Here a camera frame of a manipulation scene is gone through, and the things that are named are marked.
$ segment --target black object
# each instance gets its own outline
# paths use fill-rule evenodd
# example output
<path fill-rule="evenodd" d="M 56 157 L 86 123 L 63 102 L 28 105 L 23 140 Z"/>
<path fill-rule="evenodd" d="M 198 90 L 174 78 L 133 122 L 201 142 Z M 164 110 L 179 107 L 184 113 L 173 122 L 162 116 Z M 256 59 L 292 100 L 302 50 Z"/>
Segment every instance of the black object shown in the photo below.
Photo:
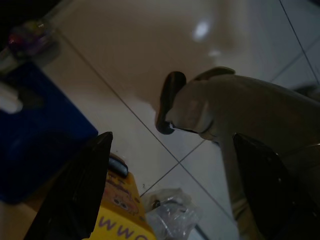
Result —
<path fill-rule="evenodd" d="M 125 162 L 113 154 L 109 157 L 109 170 L 122 178 L 126 178 L 129 174 L 128 166 Z"/>
<path fill-rule="evenodd" d="M 24 240 L 82 240 L 93 232 L 105 189 L 113 135 L 91 140 L 55 181 Z"/>
<path fill-rule="evenodd" d="M 233 141 L 244 193 L 264 237 L 319 240 L 319 208 L 294 182 L 279 157 L 247 136 L 235 134 Z"/>
<path fill-rule="evenodd" d="M 186 76 L 179 71 L 171 72 L 165 79 L 161 96 L 160 108 L 157 115 L 155 127 L 164 135 L 172 134 L 175 130 L 166 121 L 166 115 L 174 104 L 177 93 L 187 84 Z"/>

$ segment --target white object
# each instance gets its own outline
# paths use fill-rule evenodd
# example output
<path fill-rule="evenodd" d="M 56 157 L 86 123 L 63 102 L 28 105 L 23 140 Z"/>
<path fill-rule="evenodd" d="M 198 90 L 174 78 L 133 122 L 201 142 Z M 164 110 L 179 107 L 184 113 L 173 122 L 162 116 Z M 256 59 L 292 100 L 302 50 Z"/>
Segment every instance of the white object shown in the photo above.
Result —
<path fill-rule="evenodd" d="M 23 104 L 18 99 L 18 91 L 0 82 L 0 110 L 8 114 L 15 114 L 22 110 Z"/>

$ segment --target yellow package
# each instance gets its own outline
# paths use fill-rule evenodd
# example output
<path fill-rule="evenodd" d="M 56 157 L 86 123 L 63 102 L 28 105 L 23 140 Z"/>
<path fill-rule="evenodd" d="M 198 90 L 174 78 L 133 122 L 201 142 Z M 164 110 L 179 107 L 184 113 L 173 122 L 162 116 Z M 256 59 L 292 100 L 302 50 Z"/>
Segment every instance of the yellow package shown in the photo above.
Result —
<path fill-rule="evenodd" d="M 156 240 L 146 222 L 135 179 L 108 172 L 90 240 Z"/>

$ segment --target floor tile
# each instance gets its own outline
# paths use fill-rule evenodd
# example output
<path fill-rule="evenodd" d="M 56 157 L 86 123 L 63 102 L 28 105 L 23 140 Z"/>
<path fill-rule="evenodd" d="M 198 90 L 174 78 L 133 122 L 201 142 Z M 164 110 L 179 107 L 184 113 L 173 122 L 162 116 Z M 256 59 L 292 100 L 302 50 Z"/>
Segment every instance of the floor tile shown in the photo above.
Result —
<path fill-rule="evenodd" d="M 281 0 L 296 35 L 306 50 L 320 37 L 320 7 L 311 0 Z"/>
<path fill-rule="evenodd" d="M 316 42 L 307 52 L 311 67 L 318 81 L 320 81 L 320 40 Z"/>
<path fill-rule="evenodd" d="M 225 167 L 220 147 L 211 141 L 204 141 L 181 164 L 232 216 Z"/>
<path fill-rule="evenodd" d="M 23 240 L 35 216 L 36 212 L 23 203 L 0 202 L 0 239 Z"/>
<path fill-rule="evenodd" d="M 270 81 L 301 51 L 278 0 L 87 0 L 59 29 L 179 160 L 201 139 L 155 128 L 169 72 L 225 65 Z"/>
<path fill-rule="evenodd" d="M 181 188 L 192 197 L 196 205 L 201 207 L 203 217 L 198 225 L 210 240 L 239 239 L 236 225 L 180 165 L 170 171 L 148 192 L 173 188 Z"/>
<path fill-rule="evenodd" d="M 293 62 L 272 83 L 293 90 L 318 84 L 305 55 L 302 55 Z"/>
<path fill-rule="evenodd" d="M 113 132 L 111 151 L 124 159 L 142 194 L 177 161 L 75 51 L 59 41 L 58 56 L 47 65 L 46 59 L 37 63 L 99 133 Z"/>

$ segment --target plastic wrapper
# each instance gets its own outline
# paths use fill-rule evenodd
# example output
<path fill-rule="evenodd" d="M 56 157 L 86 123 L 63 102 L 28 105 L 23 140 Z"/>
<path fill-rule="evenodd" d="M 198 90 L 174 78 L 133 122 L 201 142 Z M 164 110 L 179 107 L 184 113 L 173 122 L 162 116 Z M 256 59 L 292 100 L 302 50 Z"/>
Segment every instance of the plastic wrapper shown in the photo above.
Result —
<path fill-rule="evenodd" d="M 162 189 L 142 198 L 146 220 L 157 240 L 186 240 L 202 211 L 181 189 Z"/>

